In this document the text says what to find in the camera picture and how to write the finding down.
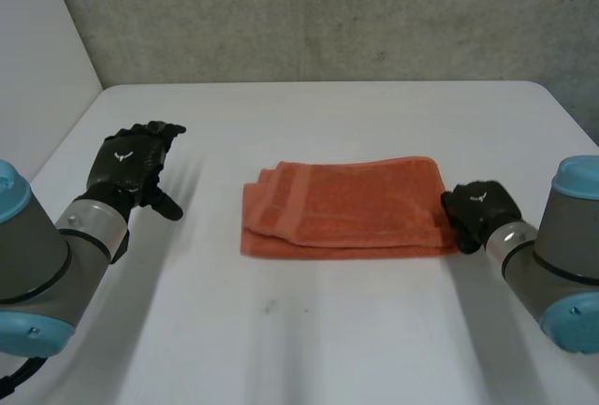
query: orange towel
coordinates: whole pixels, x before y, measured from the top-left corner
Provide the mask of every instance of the orange towel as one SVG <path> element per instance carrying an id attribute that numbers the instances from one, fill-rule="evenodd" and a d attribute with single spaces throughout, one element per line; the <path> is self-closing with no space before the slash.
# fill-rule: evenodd
<path id="1" fill-rule="evenodd" d="M 369 164 L 281 163 L 243 190 L 241 252 L 265 258 L 400 258 L 456 253 L 426 157 Z"/>

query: robotic hand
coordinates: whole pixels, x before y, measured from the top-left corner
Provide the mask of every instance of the robotic hand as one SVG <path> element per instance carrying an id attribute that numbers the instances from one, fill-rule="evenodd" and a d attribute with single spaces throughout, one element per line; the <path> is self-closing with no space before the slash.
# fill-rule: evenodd
<path id="1" fill-rule="evenodd" d="M 126 252 L 134 207 L 183 217 L 158 182 L 173 139 L 184 132 L 150 122 L 106 138 L 87 191 L 56 225 L 29 183 L 0 160 L 0 352 L 29 358 L 0 379 L 0 399 L 65 348 L 109 264 Z"/>
<path id="2" fill-rule="evenodd" d="M 460 250 L 484 246 L 556 345 L 599 353 L 599 156 L 562 161 L 538 235 L 496 181 L 458 185 L 441 202 Z"/>
<path id="3" fill-rule="evenodd" d="M 173 139 L 184 132 L 177 124 L 149 122 L 106 138 L 87 180 L 86 195 L 118 199 L 125 192 L 133 206 L 151 206 L 169 220 L 180 220 L 183 211 L 158 187 L 158 175 Z M 124 207 L 130 205 L 129 200 L 123 202 Z"/>

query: black cable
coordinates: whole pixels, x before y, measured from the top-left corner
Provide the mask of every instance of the black cable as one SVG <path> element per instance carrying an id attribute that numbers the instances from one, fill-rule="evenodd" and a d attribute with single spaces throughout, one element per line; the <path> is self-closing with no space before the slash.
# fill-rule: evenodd
<path id="1" fill-rule="evenodd" d="M 48 358 L 29 358 L 12 375 L 0 379 L 0 400 L 10 396 L 20 384 L 29 380 L 38 372 Z"/>

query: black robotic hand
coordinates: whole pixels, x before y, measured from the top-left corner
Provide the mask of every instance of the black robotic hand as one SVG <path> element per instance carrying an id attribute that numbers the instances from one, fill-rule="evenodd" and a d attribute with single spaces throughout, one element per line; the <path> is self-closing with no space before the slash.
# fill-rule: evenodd
<path id="1" fill-rule="evenodd" d="M 185 130 L 177 124 L 149 122 L 107 137 L 87 180 L 88 191 L 82 197 L 109 203 L 126 220 L 136 206 L 151 206 L 169 220 L 180 220 L 183 210 L 158 187 L 158 182 L 173 139 Z"/>
<path id="2" fill-rule="evenodd" d="M 441 195 L 441 203 L 463 253 L 475 253 L 499 227 L 522 218 L 514 199 L 497 181 L 458 185 Z"/>

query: gray concrete wall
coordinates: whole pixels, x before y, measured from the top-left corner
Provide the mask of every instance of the gray concrete wall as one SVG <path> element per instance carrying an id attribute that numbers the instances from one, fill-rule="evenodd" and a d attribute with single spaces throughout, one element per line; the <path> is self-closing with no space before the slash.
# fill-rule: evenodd
<path id="1" fill-rule="evenodd" d="M 599 141 L 599 0 L 66 3 L 106 87 L 533 80 Z"/>

